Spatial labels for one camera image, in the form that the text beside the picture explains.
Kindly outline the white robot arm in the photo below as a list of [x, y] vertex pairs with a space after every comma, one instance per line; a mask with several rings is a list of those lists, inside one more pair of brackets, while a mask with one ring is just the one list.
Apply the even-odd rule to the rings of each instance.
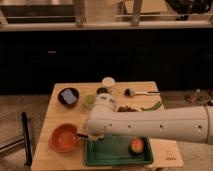
[[99, 94], [85, 127], [90, 134], [129, 135], [213, 145], [213, 106], [116, 112], [116, 99]]

